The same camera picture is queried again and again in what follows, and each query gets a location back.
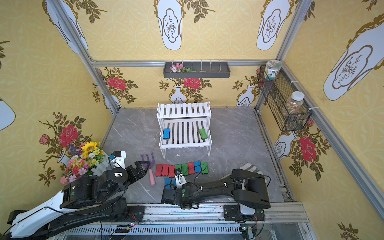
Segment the red eraser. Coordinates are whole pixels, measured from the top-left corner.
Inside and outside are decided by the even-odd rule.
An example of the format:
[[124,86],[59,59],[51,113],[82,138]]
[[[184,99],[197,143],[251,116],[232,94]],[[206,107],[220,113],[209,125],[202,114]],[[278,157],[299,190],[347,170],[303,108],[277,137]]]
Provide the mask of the red eraser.
[[169,177],[170,178],[175,177],[175,169],[176,169],[176,166],[169,166]]
[[162,176],[163,177],[168,177],[169,176],[169,165],[164,164],[162,167]]
[[194,163],[188,163],[188,173],[189,175],[195,174],[195,164]]
[[163,175],[163,165],[158,164],[158,165],[156,165],[155,176],[156,177],[161,177],[162,175]]

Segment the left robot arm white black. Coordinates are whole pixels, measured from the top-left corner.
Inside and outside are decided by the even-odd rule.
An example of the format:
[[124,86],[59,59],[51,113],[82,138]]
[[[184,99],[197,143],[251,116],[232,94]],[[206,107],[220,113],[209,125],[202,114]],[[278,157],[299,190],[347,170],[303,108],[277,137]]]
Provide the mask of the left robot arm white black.
[[100,176],[85,176],[66,185],[45,203],[29,211],[13,211],[3,240],[46,240],[66,230],[94,222],[122,222],[131,217],[124,197],[128,187],[144,178],[150,162],[117,166]]

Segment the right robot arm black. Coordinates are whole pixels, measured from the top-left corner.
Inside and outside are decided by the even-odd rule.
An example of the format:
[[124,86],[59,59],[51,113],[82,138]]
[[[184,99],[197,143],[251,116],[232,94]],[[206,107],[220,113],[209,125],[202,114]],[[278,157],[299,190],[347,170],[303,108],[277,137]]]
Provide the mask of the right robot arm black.
[[170,183],[164,187],[161,203],[190,210],[208,200],[228,197],[239,206],[265,210],[271,208],[266,178],[266,175],[234,169],[229,176],[214,182],[186,182],[179,188]]

